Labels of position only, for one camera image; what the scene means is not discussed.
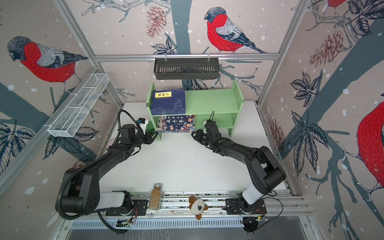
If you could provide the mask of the blue book wide yellow label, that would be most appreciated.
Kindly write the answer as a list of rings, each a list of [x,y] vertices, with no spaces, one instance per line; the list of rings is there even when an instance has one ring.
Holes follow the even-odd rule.
[[[152,116],[178,116],[185,114],[186,112],[151,112]]]

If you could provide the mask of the illustrated Chinese history book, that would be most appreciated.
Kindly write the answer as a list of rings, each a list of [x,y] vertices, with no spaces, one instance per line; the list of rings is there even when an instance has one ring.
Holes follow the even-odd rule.
[[[195,131],[195,115],[161,116],[158,119],[158,132],[192,133]]]

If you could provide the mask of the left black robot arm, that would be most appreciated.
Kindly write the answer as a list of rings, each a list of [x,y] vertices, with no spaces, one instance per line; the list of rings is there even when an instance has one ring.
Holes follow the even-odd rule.
[[[124,125],[104,155],[81,168],[67,170],[55,204],[59,215],[65,220],[73,220],[98,210],[112,208],[111,204],[104,208],[99,207],[100,179],[112,168],[135,155],[135,148],[152,144],[157,136],[157,132],[144,133],[139,125]]]

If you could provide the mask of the dark blue bottom book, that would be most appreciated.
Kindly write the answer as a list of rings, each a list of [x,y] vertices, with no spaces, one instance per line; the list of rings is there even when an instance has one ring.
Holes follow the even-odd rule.
[[[184,89],[154,91],[152,93],[152,110],[176,110],[185,108],[186,91]]]

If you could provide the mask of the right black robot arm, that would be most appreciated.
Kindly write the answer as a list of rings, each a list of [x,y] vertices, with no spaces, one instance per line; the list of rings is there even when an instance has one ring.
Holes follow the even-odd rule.
[[[233,158],[247,166],[251,184],[240,194],[239,205],[243,212],[251,213],[256,202],[269,194],[286,179],[286,173],[266,146],[247,147],[221,135],[216,122],[207,120],[203,130],[192,132],[195,141],[223,157]]]

